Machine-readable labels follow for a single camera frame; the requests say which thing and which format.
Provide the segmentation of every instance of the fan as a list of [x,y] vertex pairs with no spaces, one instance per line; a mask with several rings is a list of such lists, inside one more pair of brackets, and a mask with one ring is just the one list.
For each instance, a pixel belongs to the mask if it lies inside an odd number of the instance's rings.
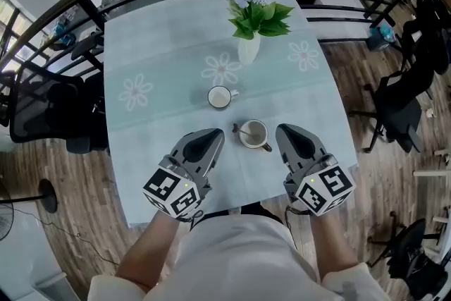
[[58,209],[58,200],[56,198],[55,189],[50,181],[45,178],[41,179],[38,190],[39,196],[11,199],[8,190],[0,182],[0,241],[8,235],[13,226],[14,203],[40,200],[47,212],[50,214],[56,212]]
[[[11,197],[9,196],[8,190],[5,188],[3,183],[0,182],[0,201],[9,201]],[[13,204],[5,203],[0,204],[0,241],[3,240],[11,231],[14,221],[14,207]]]

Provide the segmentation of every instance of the sleeve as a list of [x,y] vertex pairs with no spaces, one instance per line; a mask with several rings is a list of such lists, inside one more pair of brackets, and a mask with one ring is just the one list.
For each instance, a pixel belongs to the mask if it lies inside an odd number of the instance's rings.
[[92,278],[87,301],[142,301],[145,295],[133,282],[115,276],[100,275]]
[[346,301],[390,301],[366,264],[358,264],[324,276],[323,287],[342,296]]

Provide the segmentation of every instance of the person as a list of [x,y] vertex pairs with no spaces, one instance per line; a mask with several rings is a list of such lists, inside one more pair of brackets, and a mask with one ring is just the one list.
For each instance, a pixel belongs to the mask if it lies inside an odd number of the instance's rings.
[[95,276],[88,301],[388,301],[359,263],[334,210],[311,217],[322,283],[277,216],[260,204],[206,215],[184,235],[172,273],[160,273],[179,222],[158,211],[116,276]]

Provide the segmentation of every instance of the table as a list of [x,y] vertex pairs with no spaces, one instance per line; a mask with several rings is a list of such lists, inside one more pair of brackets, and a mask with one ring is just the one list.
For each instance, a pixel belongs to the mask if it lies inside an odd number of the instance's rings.
[[446,223],[445,232],[440,235],[439,239],[440,251],[437,252],[429,247],[426,247],[428,253],[438,257],[438,259],[441,261],[445,258],[447,252],[451,249],[451,214],[448,216],[448,218],[434,216],[432,218],[432,222]]
[[[338,161],[356,164],[346,113],[314,32],[295,0],[275,1],[295,7],[287,19],[292,32],[262,37],[257,59],[248,67],[237,62],[238,39],[231,36],[235,27],[228,21],[226,0],[166,0],[105,24],[106,122],[129,224],[148,222],[156,212],[142,187],[164,154],[183,135],[203,128],[225,133],[209,175],[213,190],[201,205],[205,212],[285,193],[288,169],[275,135],[280,123],[316,133]],[[227,72],[216,77],[221,66]],[[221,80],[240,95],[216,111],[206,95]],[[245,148],[232,133],[234,123],[253,118],[267,125],[272,153]]]
[[[440,149],[434,151],[434,156],[449,156],[451,151],[449,149]],[[446,166],[445,169],[422,169],[415,170],[413,172],[414,177],[440,177],[440,176],[451,176],[451,169]]]

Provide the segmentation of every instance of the flower vase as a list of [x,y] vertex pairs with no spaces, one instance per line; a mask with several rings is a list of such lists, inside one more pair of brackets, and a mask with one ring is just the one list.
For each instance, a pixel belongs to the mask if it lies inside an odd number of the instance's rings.
[[252,64],[260,49],[260,39],[261,35],[258,32],[254,33],[254,39],[247,40],[240,38],[240,42],[238,43],[238,58],[241,64],[245,66]]

